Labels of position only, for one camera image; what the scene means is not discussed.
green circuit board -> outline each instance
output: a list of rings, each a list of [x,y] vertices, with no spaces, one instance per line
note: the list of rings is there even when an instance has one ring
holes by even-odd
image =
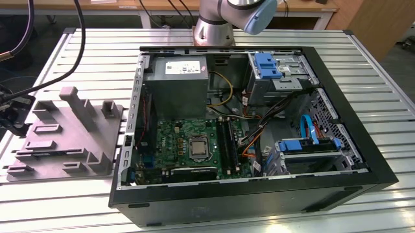
[[[242,136],[238,120],[232,121],[233,135]],[[190,159],[189,140],[193,137],[206,138],[208,158]],[[213,166],[217,168],[218,179],[250,177],[249,163],[241,163],[240,171],[230,175],[221,172],[221,159],[216,136],[216,120],[178,120],[157,122],[157,151],[154,168],[174,168],[192,166]]]

blue latch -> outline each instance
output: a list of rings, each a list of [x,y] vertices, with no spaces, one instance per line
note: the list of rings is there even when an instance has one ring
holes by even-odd
[[[302,147],[300,146],[298,140],[284,140],[282,142],[285,144],[288,151],[302,150]]]
[[[276,61],[269,53],[256,53],[254,65],[261,79],[280,79],[282,73],[277,70]]]
[[[341,149],[341,141],[334,137],[334,139],[332,140],[336,146],[336,149]]]

blue plastic bracket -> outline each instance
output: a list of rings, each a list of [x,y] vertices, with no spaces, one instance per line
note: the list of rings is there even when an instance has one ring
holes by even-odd
[[[280,79],[282,77],[282,73],[277,69],[276,61],[273,60],[270,54],[256,53],[253,57],[260,78]]]

floor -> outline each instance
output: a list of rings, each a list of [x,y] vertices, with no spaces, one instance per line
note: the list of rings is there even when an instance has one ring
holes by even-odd
[[[154,18],[154,20],[157,23],[161,21],[160,18]],[[49,24],[45,16],[37,16],[34,19],[37,37],[27,44],[33,56],[33,64],[26,69],[13,72],[2,69],[0,64],[0,84],[5,85],[13,92],[26,89],[33,85],[35,81],[34,77],[41,72],[63,29],[66,27],[78,27],[75,16],[57,16],[55,21],[55,24]],[[172,27],[185,28],[185,24],[178,16],[166,18],[165,21],[165,24]],[[138,17],[136,16],[85,16],[85,25],[87,28],[141,27]],[[392,76],[410,100],[415,101],[415,82],[412,80],[415,78],[415,53],[394,46],[380,65]],[[23,76],[25,78],[7,80],[17,76]],[[3,130],[0,129],[0,139],[2,138],[2,134]]]

metal workbench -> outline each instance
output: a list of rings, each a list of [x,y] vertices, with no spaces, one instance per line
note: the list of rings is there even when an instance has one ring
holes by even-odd
[[[234,31],[241,46],[313,46],[345,94],[365,129],[400,180],[328,212],[174,225],[165,232],[408,232],[415,229],[415,106],[352,35],[341,31],[264,31],[256,36]],[[114,100],[128,107],[140,46],[185,46],[190,31],[89,29],[86,50],[75,73],[35,93],[54,100],[61,86],[77,87],[79,98],[100,104]],[[70,67],[79,45],[79,31],[65,33],[37,79],[39,84]],[[11,150],[23,139],[6,133],[0,143],[0,179],[11,164]],[[0,186],[0,232],[133,232],[148,230],[109,209],[110,176]]]

